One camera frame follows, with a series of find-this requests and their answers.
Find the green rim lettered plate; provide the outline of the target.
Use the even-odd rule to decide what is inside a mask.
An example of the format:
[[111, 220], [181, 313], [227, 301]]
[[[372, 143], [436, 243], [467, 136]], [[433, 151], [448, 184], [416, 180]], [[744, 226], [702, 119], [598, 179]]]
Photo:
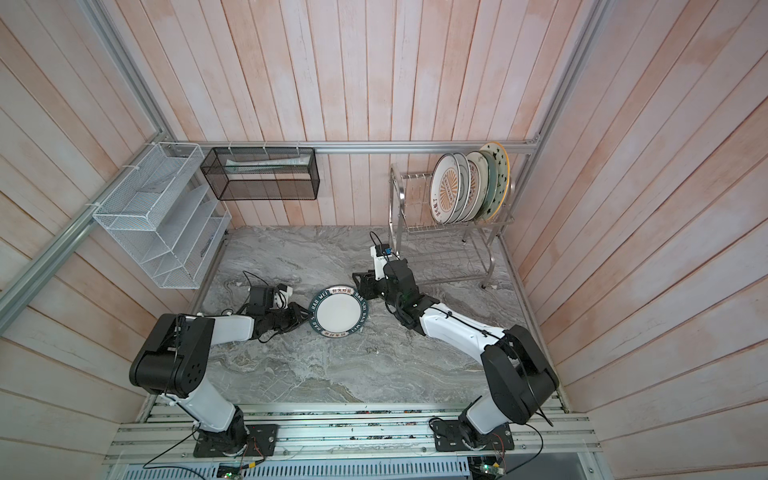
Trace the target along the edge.
[[369, 317], [368, 302], [349, 285], [326, 287], [310, 302], [310, 326], [322, 336], [343, 338], [358, 332]]

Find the small sunburst plate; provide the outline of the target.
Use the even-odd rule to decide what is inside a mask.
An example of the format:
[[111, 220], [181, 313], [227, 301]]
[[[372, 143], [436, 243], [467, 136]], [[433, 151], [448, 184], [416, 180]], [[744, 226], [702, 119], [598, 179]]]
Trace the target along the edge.
[[459, 192], [458, 162], [448, 153], [438, 160], [430, 185], [430, 211], [437, 224], [449, 221], [457, 207]]

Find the cream plate with red berries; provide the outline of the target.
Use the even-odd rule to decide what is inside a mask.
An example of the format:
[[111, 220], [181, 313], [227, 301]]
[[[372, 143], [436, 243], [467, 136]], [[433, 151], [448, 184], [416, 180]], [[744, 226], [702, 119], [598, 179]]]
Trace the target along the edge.
[[488, 162], [485, 158], [485, 156], [480, 151], [473, 151], [469, 153], [468, 160], [474, 160], [479, 168], [480, 175], [481, 175], [481, 187], [480, 187], [480, 194], [479, 199], [474, 207], [474, 211], [472, 212], [473, 216], [470, 220], [474, 220], [476, 216], [478, 215], [487, 192], [488, 187]]

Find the white star patterned plate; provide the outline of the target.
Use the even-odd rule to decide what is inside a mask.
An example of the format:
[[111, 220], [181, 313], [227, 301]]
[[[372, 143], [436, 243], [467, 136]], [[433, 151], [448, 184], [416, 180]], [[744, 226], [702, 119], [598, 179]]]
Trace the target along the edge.
[[486, 223], [492, 223], [500, 213], [501, 208], [508, 196], [511, 183], [511, 163], [506, 149], [498, 142], [489, 142], [480, 148], [480, 152], [482, 150], [489, 150], [493, 152], [498, 163], [498, 185], [492, 204], [493, 211], [488, 220], [482, 219], [482, 212], [480, 215], [480, 219], [482, 221]]

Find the mint green flower plate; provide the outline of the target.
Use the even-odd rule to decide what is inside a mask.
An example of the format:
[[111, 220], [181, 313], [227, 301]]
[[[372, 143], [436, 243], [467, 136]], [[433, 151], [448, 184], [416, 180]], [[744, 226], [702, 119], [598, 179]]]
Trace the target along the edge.
[[488, 162], [488, 187], [486, 197], [482, 207], [483, 220], [488, 220], [493, 211], [493, 200], [497, 191], [498, 185], [498, 163], [495, 159], [494, 153], [489, 150], [482, 150], [481, 153], [485, 156]]

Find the white plate green clover outline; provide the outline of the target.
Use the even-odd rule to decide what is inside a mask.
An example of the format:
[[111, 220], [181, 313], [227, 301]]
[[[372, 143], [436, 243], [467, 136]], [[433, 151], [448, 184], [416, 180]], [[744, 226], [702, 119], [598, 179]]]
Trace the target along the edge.
[[451, 216], [451, 220], [453, 222], [458, 222], [469, 199], [470, 173], [469, 163], [464, 154], [456, 152], [454, 153], [454, 158], [456, 159], [457, 164], [459, 192], [456, 207]]

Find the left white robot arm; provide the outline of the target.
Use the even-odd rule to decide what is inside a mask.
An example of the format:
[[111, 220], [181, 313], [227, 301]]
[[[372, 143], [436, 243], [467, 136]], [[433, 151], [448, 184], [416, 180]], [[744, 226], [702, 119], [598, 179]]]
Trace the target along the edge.
[[164, 314], [139, 350], [129, 381], [180, 406], [195, 422], [199, 442], [224, 456], [248, 449], [250, 433], [242, 409], [214, 387], [207, 375], [211, 348], [282, 335], [307, 323], [312, 312], [291, 300], [280, 284], [251, 289], [243, 305], [219, 316]]

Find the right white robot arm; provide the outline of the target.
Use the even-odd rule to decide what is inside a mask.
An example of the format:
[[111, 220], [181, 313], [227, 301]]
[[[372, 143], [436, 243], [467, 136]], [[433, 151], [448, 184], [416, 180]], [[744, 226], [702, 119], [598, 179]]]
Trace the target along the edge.
[[377, 258], [374, 269], [352, 274], [366, 300], [381, 299], [407, 329], [440, 340], [478, 361], [488, 392], [471, 402], [456, 420], [428, 421], [440, 451], [468, 451], [503, 443], [500, 431], [525, 425], [559, 387], [559, 378], [531, 332], [473, 320], [417, 286], [406, 260]]

